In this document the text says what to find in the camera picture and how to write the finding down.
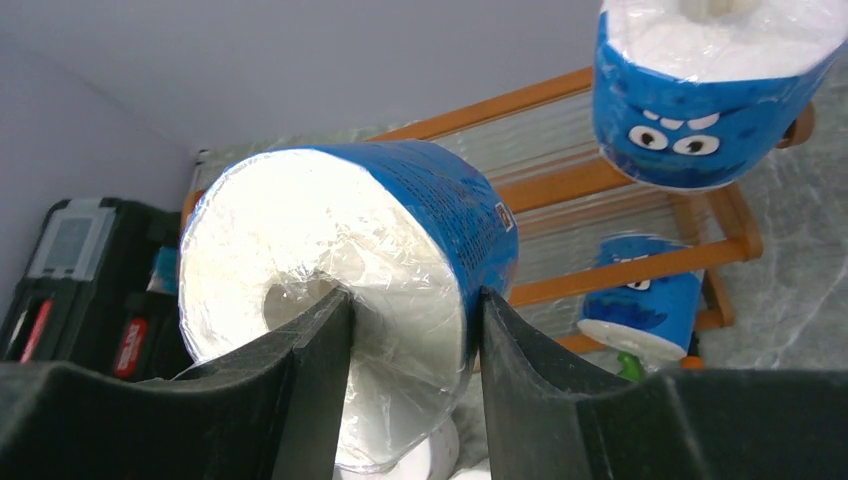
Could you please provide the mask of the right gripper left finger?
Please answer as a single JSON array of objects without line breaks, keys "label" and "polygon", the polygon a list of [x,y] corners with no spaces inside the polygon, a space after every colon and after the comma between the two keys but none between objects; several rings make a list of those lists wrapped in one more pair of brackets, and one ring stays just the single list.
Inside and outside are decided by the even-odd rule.
[{"label": "right gripper left finger", "polygon": [[5,479],[329,479],[355,320],[336,289],[174,380],[1,368]]}]

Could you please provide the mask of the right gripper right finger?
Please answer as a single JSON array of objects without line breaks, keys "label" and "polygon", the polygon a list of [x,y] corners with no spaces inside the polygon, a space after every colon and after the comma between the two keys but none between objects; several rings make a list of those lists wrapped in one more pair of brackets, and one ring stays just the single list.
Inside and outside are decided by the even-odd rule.
[{"label": "right gripper right finger", "polygon": [[496,479],[843,479],[843,371],[666,370],[630,382],[480,296]]}]

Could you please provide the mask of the blue paper roll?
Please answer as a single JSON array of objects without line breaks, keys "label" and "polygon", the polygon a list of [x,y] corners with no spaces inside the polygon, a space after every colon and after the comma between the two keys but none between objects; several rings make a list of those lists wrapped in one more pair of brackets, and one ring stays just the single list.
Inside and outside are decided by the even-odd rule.
[{"label": "blue paper roll", "polygon": [[205,363],[295,319],[334,288],[353,301],[337,465],[375,472],[464,394],[483,288],[510,290],[514,215],[451,151],[406,140],[268,151],[223,172],[180,245],[180,329]]},{"label": "blue paper roll", "polygon": [[833,1],[606,1],[593,65],[600,152],[672,191],[723,187],[807,141],[847,38]]},{"label": "blue paper roll", "polygon": [[704,272],[643,279],[585,295],[580,332],[611,348],[658,361],[688,352]]}]

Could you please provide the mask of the green plastic pipe fitting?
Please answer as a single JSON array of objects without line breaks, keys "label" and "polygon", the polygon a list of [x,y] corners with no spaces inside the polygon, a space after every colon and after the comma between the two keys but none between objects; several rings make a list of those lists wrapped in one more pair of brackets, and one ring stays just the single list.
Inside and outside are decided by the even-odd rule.
[{"label": "green plastic pipe fitting", "polygon": [[645,370],[637,356],[627,352],[619,352],[617,360],[620,365],[617,375],[620,378],[634,383],[641,382],[645,378]]}]

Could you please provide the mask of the white floral paper roll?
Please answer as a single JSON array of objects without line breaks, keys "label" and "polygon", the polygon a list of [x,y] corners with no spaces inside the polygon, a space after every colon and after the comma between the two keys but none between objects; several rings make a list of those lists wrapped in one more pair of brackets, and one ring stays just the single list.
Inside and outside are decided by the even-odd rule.
[{"label": "white floral paper roll", "polygon": [[361,474],[336,468],[333,480],[445,480],[456,466],[459,456],[459,435],[453,420],[448,417],[426,440],[413,448],[392,468],[371,474]]}]

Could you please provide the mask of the black plastic toolbox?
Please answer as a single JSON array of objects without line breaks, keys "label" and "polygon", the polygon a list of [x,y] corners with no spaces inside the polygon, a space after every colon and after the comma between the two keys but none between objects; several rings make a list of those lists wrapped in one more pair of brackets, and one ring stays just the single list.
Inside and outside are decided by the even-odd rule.
[{"label": "black plastic toolbox", "polygon": [[180,233],[179,213],[137,201],[54,204],[1,324],[2,360],[67,361],[130,382],[188,368]]}]

